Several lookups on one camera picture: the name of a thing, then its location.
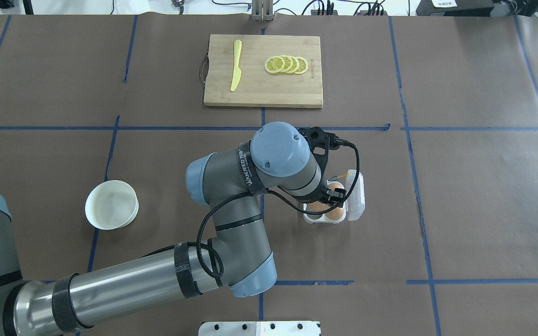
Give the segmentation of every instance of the knife handle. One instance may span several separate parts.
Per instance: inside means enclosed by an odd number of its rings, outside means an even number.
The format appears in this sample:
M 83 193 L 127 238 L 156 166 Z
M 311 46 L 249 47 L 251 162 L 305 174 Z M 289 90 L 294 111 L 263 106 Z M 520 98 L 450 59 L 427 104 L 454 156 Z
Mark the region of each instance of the knife handle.
M 235 40 L 234 41 L 234 67 L 235 68 L 240 67 L 240 52 L 241 51 L 242 51 L 242 41 Z

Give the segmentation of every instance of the wooden cutting board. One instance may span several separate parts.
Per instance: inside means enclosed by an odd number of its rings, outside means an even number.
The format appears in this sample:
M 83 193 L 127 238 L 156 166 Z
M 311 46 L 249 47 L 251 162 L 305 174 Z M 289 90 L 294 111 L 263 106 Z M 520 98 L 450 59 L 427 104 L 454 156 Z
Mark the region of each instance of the wooden cutting board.
M 242 41 L 242 76 L 237 89 L 231 92 L 235 40 Z M 309 63 L 307 72 L 302 75 L 265 72 L 265 60 L 279 55 L 304 57 Z M 322 108 L 320 38 L 211 35 L 204 101 L 207 106 Z

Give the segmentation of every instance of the black plastic bag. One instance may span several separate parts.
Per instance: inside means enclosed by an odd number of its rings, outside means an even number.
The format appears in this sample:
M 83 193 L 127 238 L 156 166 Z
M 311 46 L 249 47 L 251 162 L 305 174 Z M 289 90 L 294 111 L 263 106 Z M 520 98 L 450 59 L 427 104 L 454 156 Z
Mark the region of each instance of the black plastic bag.
M 0 0 L 0 8 L 8 9 L 14 7 L 14 0 Z

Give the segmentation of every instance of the white label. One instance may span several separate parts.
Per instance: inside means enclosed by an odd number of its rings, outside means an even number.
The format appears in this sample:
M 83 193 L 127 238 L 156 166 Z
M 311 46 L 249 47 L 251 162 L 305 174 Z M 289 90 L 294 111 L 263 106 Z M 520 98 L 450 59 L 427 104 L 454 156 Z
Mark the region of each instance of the white label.
M 457 7 L 455 0 L 431 0 L 436 8 Z

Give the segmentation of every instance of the yellow knife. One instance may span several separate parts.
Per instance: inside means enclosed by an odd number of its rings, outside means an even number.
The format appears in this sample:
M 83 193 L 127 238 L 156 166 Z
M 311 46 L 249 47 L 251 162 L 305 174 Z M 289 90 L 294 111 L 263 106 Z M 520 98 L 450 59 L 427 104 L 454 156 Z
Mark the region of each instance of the yellow knife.
M 240 83 L 240 78 L 242 76 L 242 70 L 240 70 L 240 53 L 242 51 L 242 41 L 234 41 L 234 72 L 232 74 L 232 86 L 230 90 L 235 91 L 235 88 L 238 87 Z

